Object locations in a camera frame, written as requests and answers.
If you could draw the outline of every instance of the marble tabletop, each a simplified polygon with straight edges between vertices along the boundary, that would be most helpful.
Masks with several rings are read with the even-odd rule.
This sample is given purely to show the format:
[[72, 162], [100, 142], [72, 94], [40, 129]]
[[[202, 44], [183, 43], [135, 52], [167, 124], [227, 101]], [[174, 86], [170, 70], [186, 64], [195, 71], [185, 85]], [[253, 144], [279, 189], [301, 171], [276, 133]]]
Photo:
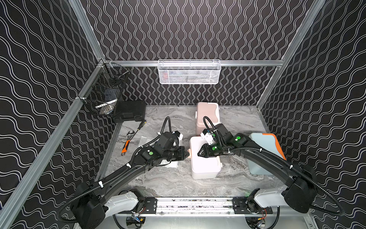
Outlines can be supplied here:
[[[183, 134], [182, 145], [189, 149], [189, 139], [195, 136], [196, 107], [194, 106], [148, 106], [145, 119], [147, 123], [130, 142], [125, 156], [121, 156], [126, 134], [136, 131], [140, 122], [127, 121], [122, 124], [106, 175], [125, 165], [138, 147], [141, 136], [154, 138], [160, 131], [166, 116], [171, 118], [172, 130]], [[225, 127], [236, 134], [241, 132], [265, 133], [265, 128], [255, 107], [221, 106], [220, 119]], [[214, 179], [195, 180], [191, 176], [191, 161], [178, 162], [178, 168], [154, 167], [149, 172], [132, 180], [128, 187], [137, 188], [145, 196], [191, 197], [191, 196], [247, 196], [255, 188], [274, 188], [282, 182], [274, 176], [252, 175], [248, 162], [238, 156], [221, 156], [221, 172]]]

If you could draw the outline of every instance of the black patterned wall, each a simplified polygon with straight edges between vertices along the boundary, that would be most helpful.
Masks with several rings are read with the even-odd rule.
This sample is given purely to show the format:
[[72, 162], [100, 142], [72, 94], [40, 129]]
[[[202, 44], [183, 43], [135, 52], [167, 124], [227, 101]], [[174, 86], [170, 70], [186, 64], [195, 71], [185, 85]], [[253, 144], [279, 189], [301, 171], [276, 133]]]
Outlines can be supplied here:
[[312, 0], [81, 2], [108, 60], [278, 60]]
[[0, 0], [0, 209], [97, 61], [67, 0]]
[[[121, 68], [110, 68], [111, 73]], [[196, 105], [206, 101], [220, 105], [255, 106], [276, 67], [223, 67], [218, 84], [160, 84], [157, 68], [134, 67], [123, 96], [150, 105]]]
[[320, 229], [366, 228], [365, 60], [366, 1], [327, 0], [262, 110], [287, 159], [313, 166], [346, 210], [315, 211]]
[[[56, 212], [79, 184], [94, 182], [114, 128], [111, 118], [90, 115], [83, 107], [11, 228], [73, 228], [57, 221]], [[63, 216], [74, 215], [65, 210]]]

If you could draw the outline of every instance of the pink storage box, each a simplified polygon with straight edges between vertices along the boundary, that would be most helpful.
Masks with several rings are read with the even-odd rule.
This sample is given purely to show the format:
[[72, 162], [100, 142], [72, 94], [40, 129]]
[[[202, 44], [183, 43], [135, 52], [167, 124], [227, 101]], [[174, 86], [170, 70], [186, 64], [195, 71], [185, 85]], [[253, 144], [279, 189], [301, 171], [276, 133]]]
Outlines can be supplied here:
[[203, 117], [207, 116], [210, 118], [212, 123], [216, 126], [220, 122], [220, 115], [219, 115], [219, 105], [217, 103], [205, 103], [199, 102], [197, 104], [197, 111], [196, 111], [196, 135], [200, 136], [202, 131], [206, 129], [206, 126], [203, 122]]

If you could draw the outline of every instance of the black wire basket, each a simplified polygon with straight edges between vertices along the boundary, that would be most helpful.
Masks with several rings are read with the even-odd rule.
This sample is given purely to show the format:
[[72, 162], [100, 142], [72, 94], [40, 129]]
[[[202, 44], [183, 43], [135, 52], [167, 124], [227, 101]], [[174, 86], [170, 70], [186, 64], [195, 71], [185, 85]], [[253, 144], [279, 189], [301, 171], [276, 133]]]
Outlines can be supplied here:
[[100, 72], [89, 89], [89, 95], [82, 100], [87, 111], [93, 115], [113, 116], [129, 74], [129, 69], [118, 75]]

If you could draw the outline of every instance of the white storage box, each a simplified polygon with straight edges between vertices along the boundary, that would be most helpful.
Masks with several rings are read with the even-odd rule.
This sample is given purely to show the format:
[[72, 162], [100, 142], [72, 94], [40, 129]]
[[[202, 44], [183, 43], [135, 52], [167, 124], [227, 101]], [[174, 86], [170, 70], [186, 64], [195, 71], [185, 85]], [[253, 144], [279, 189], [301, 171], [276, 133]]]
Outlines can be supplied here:
[[197, 103], [197, 111], [196, 111], [196, 135], [200, 136], [202, 131], [206, 129], [205, 123], [203, 122], [203, 117], [207, 116], [212, 121], [213, 125], [217, 125], [220, 122], [219, 115], [219, 105], [217, 103]]
[[221, 171], [220, 157], [203, 158], [197, 156], [197, 153], [205, 143], [207, 141], [201, 137], [191, 137], [189, 141], [193, 179], [213, 179]]

